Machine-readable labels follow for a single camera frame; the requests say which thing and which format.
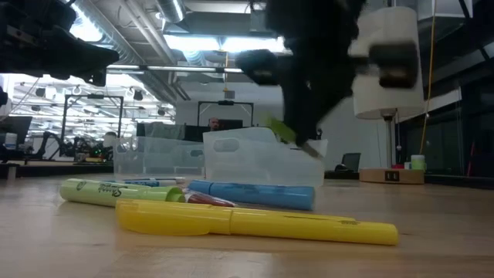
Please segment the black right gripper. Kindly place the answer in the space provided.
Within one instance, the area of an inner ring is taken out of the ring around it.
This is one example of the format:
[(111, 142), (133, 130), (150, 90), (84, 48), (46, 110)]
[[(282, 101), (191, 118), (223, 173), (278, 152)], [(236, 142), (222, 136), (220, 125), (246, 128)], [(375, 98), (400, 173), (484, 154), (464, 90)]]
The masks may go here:
[[(279, 85), (281, 68), (289, 62), (294, 67), (321, 66), (332, 69), (348, 66), (359, 74), (378, 76), (384, 88), (410, 89), (418, 80), (418, 50), (412, 41), (378, 42), (368, 54), (349, 54), (359, 36), (357, 21), (368, 0), (265, 0), (265, 26), (282, 36), (290, 54), (276, 54), (267, 49), (241, 51), (235, 65), (254, 83)], [(320, 139), (320, 121), (345, 97), (345, 84), (312, 83), (316, 94), (313, 125), (311, 97), (304, 83), (283, 86), (283, 122), (295, 133), (295, 144), (302, 147), (309, 139)]]

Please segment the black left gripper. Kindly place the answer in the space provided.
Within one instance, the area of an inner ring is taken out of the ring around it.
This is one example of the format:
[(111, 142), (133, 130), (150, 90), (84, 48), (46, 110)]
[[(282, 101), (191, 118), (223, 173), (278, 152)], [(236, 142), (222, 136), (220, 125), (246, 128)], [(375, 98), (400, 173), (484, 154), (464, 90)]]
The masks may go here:
[(70, 34), (75, 0), (0, 0), (0, 73), (77, 76), (106, 86), (119, 53)]

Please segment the linear ceiling light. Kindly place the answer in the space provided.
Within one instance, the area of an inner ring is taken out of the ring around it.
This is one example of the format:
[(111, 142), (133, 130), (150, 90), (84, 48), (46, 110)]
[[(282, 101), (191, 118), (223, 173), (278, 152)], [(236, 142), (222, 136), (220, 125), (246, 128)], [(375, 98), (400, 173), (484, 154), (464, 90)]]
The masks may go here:
[(166, 72), (184, 72), (184, 73), (232, 73), (243, 74), (238, 68), (228, 67), (207, 67), (207, 66), (145, 66), (145, 65), (111, 65), (109, 70), (127, 70), (127, 71), (166, 71)]

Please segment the white shade wooden base lamp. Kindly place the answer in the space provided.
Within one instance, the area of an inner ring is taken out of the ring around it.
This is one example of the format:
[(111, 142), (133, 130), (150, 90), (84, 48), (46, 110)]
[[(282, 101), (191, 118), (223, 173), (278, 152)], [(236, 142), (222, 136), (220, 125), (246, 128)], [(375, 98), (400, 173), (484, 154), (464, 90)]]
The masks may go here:
[(424, 112), (418, 16), (405, 6), (381, 8), (358, 20), (359, 36), (350, 47), (358, 65), (353, 84), (354, 115), (386, 123), (387, 166), (362, 168), (359, 180), (373, 183), (422, 185), (422, 170), (392, 167), (391, 125), (396, 116), (414, 117)]

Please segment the dark wooden table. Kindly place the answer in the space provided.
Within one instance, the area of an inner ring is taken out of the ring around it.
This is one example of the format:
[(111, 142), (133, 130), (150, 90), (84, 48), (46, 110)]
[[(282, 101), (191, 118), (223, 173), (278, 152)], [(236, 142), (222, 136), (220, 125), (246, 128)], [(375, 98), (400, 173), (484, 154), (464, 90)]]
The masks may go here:
[(113, 173), (111, 164), (74, 163), (73, 161), (9, 161), (0, 163), (0, 180), (15, 174), (17, 178), (57, 175)]

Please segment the yellow highlighter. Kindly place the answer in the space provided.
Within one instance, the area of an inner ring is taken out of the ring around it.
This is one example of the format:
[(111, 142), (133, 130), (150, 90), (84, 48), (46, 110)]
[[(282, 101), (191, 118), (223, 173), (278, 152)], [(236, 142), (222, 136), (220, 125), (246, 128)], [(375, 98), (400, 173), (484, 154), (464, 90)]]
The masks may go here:
[(214, 210), (203, 204), (121, 199), (117, 221), (125, 229), (161, 236), (207, 234), (263, 236), (382, 246), (398, 244), (398, 230), (388, 223), (330, 221)]
[(231, 212), (241, 212), (241, 213), (257, 214), (257, 215), (271, 215), (271, 216), (288, 217), (288, 218), (317, 219), (317, 220), (330, 220), (330, 221), (356, 220), (353, 218), (348, 218), (343, 216), (317, 215), (317, 214), (273, 211), (273, 210), (254, 209), (254, 208), (236, 208), (236, 207), (224, 207), (224, 206), (214, 206), (214, 205), (209, 205), (208, 207), (210, 209), (214, 209), (218, 211), (223, 210), (223, 211), (231, 211)]

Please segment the black gantry frame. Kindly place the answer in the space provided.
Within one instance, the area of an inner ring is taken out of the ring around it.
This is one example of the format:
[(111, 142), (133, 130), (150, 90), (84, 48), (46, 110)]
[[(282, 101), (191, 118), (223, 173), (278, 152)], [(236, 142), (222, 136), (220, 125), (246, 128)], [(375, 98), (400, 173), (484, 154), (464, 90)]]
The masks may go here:
[(65, 95), (57, 154), (74, 161), (112, 161), (123, 119), (122, 96), (101, 91)]
[(216, 104), (219, 106), (235, 106), (235, 105), (247, 105), (250, 106), (251, 112), (250, 112), (250, 126), (254, 126), (254, 106), (255, 104), (252, 102), (235, 102), (233, 100), (218, 100), (218, 101), (198, 101), (197, 104), (197, 117), (196, 117), (196, 126), (200, 126), (200, 119), (201, 119), (201, 105), (202, 104)]

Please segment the blue highlighter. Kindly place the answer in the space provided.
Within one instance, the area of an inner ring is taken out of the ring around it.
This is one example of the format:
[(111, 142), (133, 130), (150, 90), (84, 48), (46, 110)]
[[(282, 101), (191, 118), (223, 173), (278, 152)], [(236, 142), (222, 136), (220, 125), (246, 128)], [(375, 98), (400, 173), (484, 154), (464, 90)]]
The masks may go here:
[(188, 187), (231, 202), (312, 211), (315, 191), (307, 186), (253, 185), (193, 180)]

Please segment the black office chair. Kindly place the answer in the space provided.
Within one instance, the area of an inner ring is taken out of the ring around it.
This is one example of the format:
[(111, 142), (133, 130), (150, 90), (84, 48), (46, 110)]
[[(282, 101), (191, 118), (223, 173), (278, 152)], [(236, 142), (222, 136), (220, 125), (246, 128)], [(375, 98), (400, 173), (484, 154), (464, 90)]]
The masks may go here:
[(358, 179), (361, 153), (346, 153), (334, 168), (334, 174), (342, 179)]

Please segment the clear plastic container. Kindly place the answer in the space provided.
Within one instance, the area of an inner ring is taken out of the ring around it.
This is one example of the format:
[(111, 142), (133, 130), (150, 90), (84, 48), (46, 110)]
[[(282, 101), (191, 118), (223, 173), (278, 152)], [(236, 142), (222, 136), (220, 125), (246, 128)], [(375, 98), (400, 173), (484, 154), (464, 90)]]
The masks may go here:
[(201, 142), (154, 137), (126, 137), (113, 146), (113, 173), (118, 178), (204, 176)]
[(211, 181), (261, 185), (323, 184), (322, 158), (295, 144), (284, 144), (267, 127), (247, 127), (203, 134), (205, 174)]

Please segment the blue Expo whiteboard marker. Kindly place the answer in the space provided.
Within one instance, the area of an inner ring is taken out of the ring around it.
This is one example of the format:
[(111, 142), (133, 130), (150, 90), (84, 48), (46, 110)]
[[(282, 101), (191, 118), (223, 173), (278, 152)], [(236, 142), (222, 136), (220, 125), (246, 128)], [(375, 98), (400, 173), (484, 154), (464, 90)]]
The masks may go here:
[(144, 185), (149, 187), (165, 187), (171, 185), (178, 185), (179, 181), (176, 179), (155, 179), (155, 180), (123, 180), (123, 184), (131, 185)]

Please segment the brown cap whiteboard marker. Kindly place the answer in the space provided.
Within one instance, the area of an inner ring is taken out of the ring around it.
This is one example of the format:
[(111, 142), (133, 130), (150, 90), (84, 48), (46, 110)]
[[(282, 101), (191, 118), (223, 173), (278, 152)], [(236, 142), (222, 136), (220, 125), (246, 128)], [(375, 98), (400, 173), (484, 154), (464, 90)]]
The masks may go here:
[(187, 203), (214, 205), (222, 207), (236, 207), (234, 202), (224, 200), (223, 198), (217, 198), (205, 193), (193, 191), (189, 188), (183, 188), (182, 193)]

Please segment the light green Sharpie highlighter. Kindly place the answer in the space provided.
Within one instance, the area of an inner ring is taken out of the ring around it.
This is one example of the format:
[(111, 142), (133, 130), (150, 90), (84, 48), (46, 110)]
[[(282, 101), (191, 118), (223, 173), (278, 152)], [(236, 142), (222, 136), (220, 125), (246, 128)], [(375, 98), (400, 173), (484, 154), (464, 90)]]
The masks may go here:
[(177, 186), (150, 187), (71, 178), (60, 187), (61, 198), (69, 202), (114, 207), (119, 198), (143, 199), (163, 202), (186, 202)]

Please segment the black monitor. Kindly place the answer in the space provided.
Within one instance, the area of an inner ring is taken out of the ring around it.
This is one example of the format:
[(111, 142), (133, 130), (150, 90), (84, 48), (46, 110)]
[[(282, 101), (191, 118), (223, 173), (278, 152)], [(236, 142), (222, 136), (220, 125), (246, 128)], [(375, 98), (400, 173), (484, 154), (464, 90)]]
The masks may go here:
[(13, 133), (17, 135), (17, 144), (24, 144), (28, 130), (32, 123), (32, 117), (6, 117), (0, 120), (0, 132)]
[(202, 142), (203, 141), (203, 133), (208, 133), (211, 131), (209, 126), (192, 126), (185, 125), (184, 126), (184, 141), (194, 141), (194, 142)]

